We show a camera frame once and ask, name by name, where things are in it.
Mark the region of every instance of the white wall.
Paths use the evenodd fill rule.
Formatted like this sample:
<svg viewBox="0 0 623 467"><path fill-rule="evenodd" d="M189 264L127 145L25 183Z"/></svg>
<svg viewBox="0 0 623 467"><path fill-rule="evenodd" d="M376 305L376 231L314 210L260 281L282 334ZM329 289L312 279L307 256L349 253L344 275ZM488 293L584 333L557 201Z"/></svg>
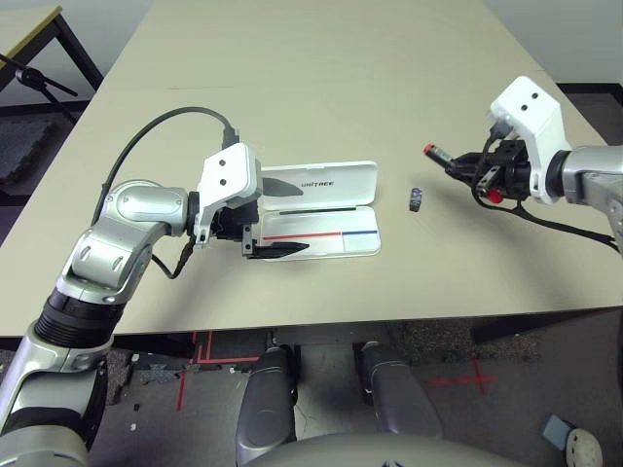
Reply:
<svg viewBox="0 0 623 467"><path fill-rule="evenodd" d="M623 0L485 0L558 83L623 84Z"/></svg>
<svg viewBox="0 0 623 467"><path fill-rule="evenodd" d="M51 5L55 0L0 0L2 10ZM106 74L145 16L152 0L63 0L62 15L99 71ZM52 41L30 64L89 99L93 90L57 41ZM71 96L53 91L61 100ZM0 91L0 106L47 102L35 90L12 81Z"/></svg>
<svg viewBox="0 0 623 467"><path fill-rule="evenodd" d="M65 0L63 15L105 74L151 1ZM623 0L485 1L555 81L623 84ZM50 3L51 0L0 0L0 15L3 9ZM79 99L92 96L91 87L56 41L31 64L76 90ZM42 101L37 92L16 82L0 92L0 106Z"/></svg>

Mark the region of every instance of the white case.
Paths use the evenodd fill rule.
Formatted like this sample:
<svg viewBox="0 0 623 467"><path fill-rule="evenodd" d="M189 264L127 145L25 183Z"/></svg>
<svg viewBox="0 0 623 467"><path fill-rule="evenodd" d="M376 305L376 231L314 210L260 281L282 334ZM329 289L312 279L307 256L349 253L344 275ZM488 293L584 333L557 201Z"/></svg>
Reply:
<svg viewBox="0 0 623 467"><path fill-rule="evenodd" d="M276 241L307 243L309 248L267 261L369 256L381 250L374 209L375 162L312 163L263 167L262 176L291 183L297 197L259 198L260 245Z"/></svg>

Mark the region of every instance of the red tip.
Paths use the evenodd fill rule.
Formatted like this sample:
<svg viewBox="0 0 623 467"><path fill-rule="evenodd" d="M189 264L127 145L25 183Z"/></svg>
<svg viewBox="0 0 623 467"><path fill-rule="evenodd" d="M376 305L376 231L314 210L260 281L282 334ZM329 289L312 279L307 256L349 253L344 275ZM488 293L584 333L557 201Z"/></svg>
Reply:
<svg viewBox="0 0 623 467"><path fill-rule="evenodd" d="M499 190L493 189L491 188L489 190L489 194L487 195L487 199L492 202L493 204L500 204L501 202L504 201L504 197L502 196L502 193L499 192Z"/></svg>

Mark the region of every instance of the beige tabletop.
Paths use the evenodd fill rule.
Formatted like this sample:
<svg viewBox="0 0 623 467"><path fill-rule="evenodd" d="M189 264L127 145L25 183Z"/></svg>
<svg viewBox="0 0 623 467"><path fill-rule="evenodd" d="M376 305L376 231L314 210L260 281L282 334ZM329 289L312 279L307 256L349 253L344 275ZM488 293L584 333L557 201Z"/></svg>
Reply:
<svg viewBox="0 0 623 467"><path fill-rule="evenodd" d="M61 8L57 5L0 10L0 54L14 57L41 30L56 18ZM0 68L5 66L0 61Z"/></svg>
<svg viewBox="0 0 623 467"><path fill-rule="evenodd" d="M421 155L481 149L489 105L526 74L559 99L568 139L602 144L551 79L476 0L156 3L0 248L1 334L36 318L129 139L162 112L226 115L263 165L376 161L376 256L247 261L215 241L171 281L151 266L119 333L512 314L621 305L611 250L477 206ZM151 132L119 181L195 189L221 128L202 115ZM414 187L421 211L408 210ZM607 233L588 207L534 214ZM186 240L157 253L172 267Z"/></svg>

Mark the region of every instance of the red tape mark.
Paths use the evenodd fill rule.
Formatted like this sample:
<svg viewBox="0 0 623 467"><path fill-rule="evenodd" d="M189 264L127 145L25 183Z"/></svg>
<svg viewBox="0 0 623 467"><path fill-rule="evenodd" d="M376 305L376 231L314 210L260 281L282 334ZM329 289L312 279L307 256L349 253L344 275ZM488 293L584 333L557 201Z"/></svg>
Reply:
<svg viewBox="0 0 623 467"><path fill-rule="evenodd" d="M177 411L182 412L184 405L184 387L186 386L186 371L182 372L179 379L179 391L177 392Z"/></svg>
<svg viewBox="0 0 623 467"><path fill-rule="evenodd" d="M497 380L497 377L483 376L480 371L480 363L478 359L472 358L471 364L474 366L475 377L440 377L436 379L429 379L426 384L431 385L444 385L444 384L462 384L467 382L478 383L478 390L482 396L486 393L486 382L493 382Z"/></svg>
<svg viewBox="0 0 623 467"><path fill-rule="evenodd" d="M257 362L260 357L231 357L231 358L211 358L212 355L212 334L213 331L207 332L207 351L205 358L202 357L202 345L199 344L197 348L197 359L195 363L201 363L205 365L227 364L227 363L253 363ZM193 342L197 340L197 332L193 333Z"/></svg>
<svg viewBox="0 0 623 467"><path fill-rule="evenodd" d="M478 363L477 358L471 359L471 364L474 366L474 372L476 372L476 377L478 378L478 388L480 389L480 395L485 395L485 383L482 380L482 375L480 373L480 364Z"/></svg>
<svg viewBox="0 0 623 467"><path fill-rule="evenodd" d="M464 382L493 382L497 377L440 377L438 379L429 379L426 384L443 385L443 384L461 384Z"/></svg>

